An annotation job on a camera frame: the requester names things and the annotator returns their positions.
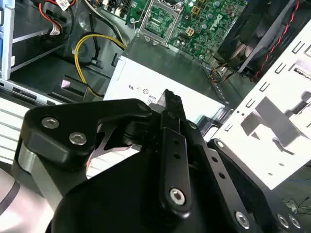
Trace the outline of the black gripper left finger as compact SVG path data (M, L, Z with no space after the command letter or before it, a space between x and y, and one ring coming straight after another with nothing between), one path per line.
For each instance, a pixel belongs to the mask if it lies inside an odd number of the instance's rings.
M96 152L132 145L141 146L136 154L158 150L158 200L171 216L185 219L191 209L187 144L182 134L186 116L179 96L165 90L162 98L161 113L138 99L36 107L25 115L21 145L44 162L53 184L66 194L89 180L85 169Z

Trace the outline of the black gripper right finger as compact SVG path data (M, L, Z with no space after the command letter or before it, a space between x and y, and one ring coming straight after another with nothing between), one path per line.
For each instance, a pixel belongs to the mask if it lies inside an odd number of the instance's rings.
M216 233L302 233L298 217L219 139L206 143L194 123L182 123L193 159L212 189Z

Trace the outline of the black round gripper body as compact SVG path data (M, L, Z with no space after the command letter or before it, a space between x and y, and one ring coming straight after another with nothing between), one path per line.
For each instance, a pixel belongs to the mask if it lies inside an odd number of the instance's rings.
M160 152L132 155L73 188L52 220L54 233L231 233L200 171L189 168L192 207L179 219L158 200Z

